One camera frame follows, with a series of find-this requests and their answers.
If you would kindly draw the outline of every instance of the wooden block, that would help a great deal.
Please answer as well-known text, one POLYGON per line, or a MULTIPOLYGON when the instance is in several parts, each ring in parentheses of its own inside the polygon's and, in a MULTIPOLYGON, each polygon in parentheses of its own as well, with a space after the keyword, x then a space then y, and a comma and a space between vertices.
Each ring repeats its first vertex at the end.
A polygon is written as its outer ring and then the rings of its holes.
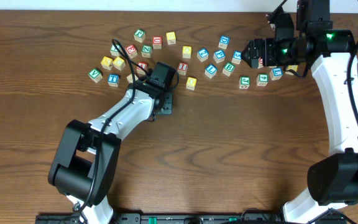
POLYGON ((239 65, 240 62, 241 62, 241 52, 238 50, 235 50, 234 54, 233 54, 233 59, 231 60, 231 63, 236 63, 239 65))
POLYGON ((162 48, 162 37, 153 37, 153 48, 154 49, 162 48))
MULTIPOLYGON (((140 65, 144 70, 147 71, 147 63, 146 62, 139 62, 138 65, 140 65)), ((136 67, 136 71, 138 74, 146 75, 146 73, 139 67, 136 67)))
POLYGON ((217 52, 214 53, 214 59, 216 63, 223 62, 224 58, 225 58, 225 54, 223 50, 218 50, 217 52))
POLYGON ((223 67, 223 74, 230 76, 231 73, 233 73, 235 67, 236 66, 230 62, 226 63, 226 65, 223 67))
POLYGON ((90 71, 88 75, 96 83, 99 82, 103 77, 102 72, 100 72, 97 68, 92 69, 92 71, 90 71))
POLYGON ((132 79, 132 74, 129 74, 128 76, 127 76, 127 80, 128 80, 128 83, 133 83, 134 82, 134 80, 132 79))
POLYGON ((218 69, 213 64, 210 64, 205 69, 205 75, 208 76, 208 78, 212 78, 216 75, 217 71, 218 69))
POLYGON ((127 48, 125 48, 125 50, 127 51, 128 56, 129 56, 130 58, 134 58, 134 57, 137 56, 137 50, 136 50, 136 47, 135 47, 133 44, 131 44, 130 46, 128 46, 127 48))
POLYGON ((187 73, 187 68, 189 67, 188 64, 180 62, 179 66, 178 66, 178 74, 180 75, 186 75, 187 73))
POLYGON ((286 70, 294 70, 294 71, 297 72, 298 71, 298 66, 297 65, 289 65, 286 70))
POLYGON ((283 70, 278 67, 278 68, 273 68, 271 71, 270 71, 270 79, 271 80, 279 80, 281 79, 281 77, 283 77, 283 70))
POLYGON ((175 35, 175 32, 167 32, 167 42, 168 45, 172 45, 177 42, 177 37, 175 35))
POLYGON ((201 49, 197 53, 197 58, 200 60, 200 62, 204 62, 208 59, 209 53, 206 49, 201 49))
POLYGON ((102 62, 100 63, 104 69, 111 70, 112 69, 112 59, 109 57, 104 57, 102 62))
POLYGON ((120 57, 116 57, 116 59, 114 59, 112 64, 114 65, 114 68, 116 68, 120 71, 122 71, 122 69, 124 69, 124 67, 125 67, 125 61, 124 61, 124 59, 122 59, 120 57))
POLYGON ((118 50, 114 47, 114 45, 111 45, 111 48, 110 48, 110 53, 112 56, 115 56, 115 57, 118 57, 119 56, 119 53, 118 53, 118 50))
POLYGON ((194 90, 196 88, 196 83, 197 83, 196 78, 188 77, 186 82, 186 88, 189 90, 194 90))
POLYGON ((242 89, 242 90, 246 90, 246 89, 248 89, 250 83, 251 83, 251 81, 250 81, 250 78, 248 76, 240 77, 239 88, 242 89))
POLYGON ((118 87, 119 84, 119 75, 110 74, 109 79, 107 80, 109 86, 118 87))
POLYGON ((149 45, 143 45, 142 47, 142 56, 150 58, 152 57, 153 48, 149 45))
POLYGON ((135 40, 143 43, 144 39, 146 39, 146 32, 144 30, 138 29, 134 34, 135 40))
POLYGON ((267 74, 259 74, 256 82, 258 86, 265 86, 269 82, 269 76, 267 74))
POLYGON ((190 46, 183 46, 183 58, 191 58, 191 47, 190 46))
POLYGON ((218 47, 222 49, 226 49, 227 46, 229 45, 229 41, 230 41, 229 37, 221 36, 221 40, 219 41, 218 47))

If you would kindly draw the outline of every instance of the green block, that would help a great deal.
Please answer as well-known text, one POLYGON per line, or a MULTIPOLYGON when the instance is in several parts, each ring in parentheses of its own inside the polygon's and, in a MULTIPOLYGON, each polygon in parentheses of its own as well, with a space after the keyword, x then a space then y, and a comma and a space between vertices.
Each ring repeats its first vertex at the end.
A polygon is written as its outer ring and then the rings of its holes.
POLYGON ((149 224, 157 224, 157 218, 150 217, 149 224))
POLYGON ((144 32, 144 30, 141 30, 141 29, 138 29, 136 32, 135 32, 135 36, 139 37, 139 38, 142 38, 143 35, 145 35, 146 32, 144 32))
POLYGON ((241 85, 249 85, 250 79, 249 77, 241 77, 241 85))
POLYGON ((143 53, 150 53, 152 51, 152 46, 149 45, 143 45, 142 52, 143 53))
POLYGON ((232 63, 228 62, 228 63, 226 63, 226 65, 224 66, 224 69, 227 70, 227 71, 229 71, 229 72, 233 72, 233 70, 234 70, 235 67, 236 67, 236 66, 234 66, 232 63))
POLYGON ((259 74, 259 81, 260 82, 268 82, 269 76, 267 74, 259 74))
POLYGON ((92 71, 89 72, 89 76, 92 78, 96 78, 100 75, 100 71, 97 68, 94 68, 92 71))

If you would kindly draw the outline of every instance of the yellow block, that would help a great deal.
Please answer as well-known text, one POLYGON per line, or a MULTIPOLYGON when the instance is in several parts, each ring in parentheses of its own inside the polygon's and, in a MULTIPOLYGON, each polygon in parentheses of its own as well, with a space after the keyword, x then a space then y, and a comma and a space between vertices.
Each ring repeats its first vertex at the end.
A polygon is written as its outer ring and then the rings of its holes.
POLYGON ((105 66, 111 66, 112 64, 112 59, 109 58, 109 57, 104 57, 102 62, 101 62, 102 65, 105 65, 105 66))
POLYGON ((183 46, 183 53, 184 54, 191 54, 191 47, 183 46))
POLYGON ((175 40, 176 38, 175 32, 167 32, 167 40, 175 40))

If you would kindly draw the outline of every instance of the wooden table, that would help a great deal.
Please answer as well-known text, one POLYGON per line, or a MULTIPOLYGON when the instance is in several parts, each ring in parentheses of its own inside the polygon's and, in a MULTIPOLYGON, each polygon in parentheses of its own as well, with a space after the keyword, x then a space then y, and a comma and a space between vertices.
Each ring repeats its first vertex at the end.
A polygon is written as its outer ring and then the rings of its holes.
MULTIPOLYGON (((333 15, 334 27, 358 37, 358 15, 333 15)), ((0 223, 33 223, 39 213, 71 212, 72 204, 47 182, 68 122, 87 122, 124 95, 106 77, 94 83, 87 73, 101 68, 111 39, 142 44, 134 31, 163 36, 163 49, 136 62, 174 67, 188 62, 198 79, 187 90, 181 76, 173 115, 141 123, 123 141, 109 192, 114 208, 145 213, 242 212, 278 209, 306 187, 310 165, 328 156, 328 129, 318 87, 311 77, 285 75, 256 86, 260 72, 245 62, 230 77, 209 79, 196 51, 218 49, 220 35, 231 38, 226 61, 254 38, 273 37, 264 13, 164 13, 0 11, 0 223), (175 31, 168 46, 165 33, 175 31), (193 47, 182 59, 183 45, 193 47), (252 80, 239 90, 240 75, 252 80)), ((344 209, 358 222, 358 205, 344 209)))

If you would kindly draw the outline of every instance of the white wall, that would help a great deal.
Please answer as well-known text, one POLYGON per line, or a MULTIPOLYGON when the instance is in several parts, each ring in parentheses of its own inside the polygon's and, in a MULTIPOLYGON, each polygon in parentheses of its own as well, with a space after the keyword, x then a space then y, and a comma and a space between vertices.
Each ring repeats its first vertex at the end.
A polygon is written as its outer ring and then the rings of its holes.
MULTIPOLYGON (((0 0, 0 9, 271 12, 282 0, 0 0)), ((296 0, 284 10, 296 12, 296 0)), ((331 12, 358 13, 357 0, 331 0, 331 12)))

